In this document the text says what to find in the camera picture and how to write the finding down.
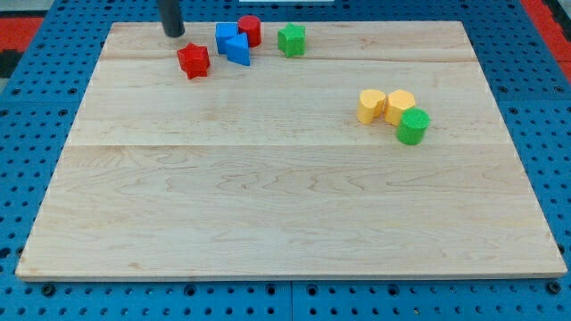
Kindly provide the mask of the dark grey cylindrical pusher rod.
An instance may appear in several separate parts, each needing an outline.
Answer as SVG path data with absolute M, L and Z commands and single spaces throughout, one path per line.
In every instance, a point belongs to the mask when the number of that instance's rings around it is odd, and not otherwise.
M 156 0 L 163 31 L 167 37 L 181 37 L 185 33 L 178 0 Z

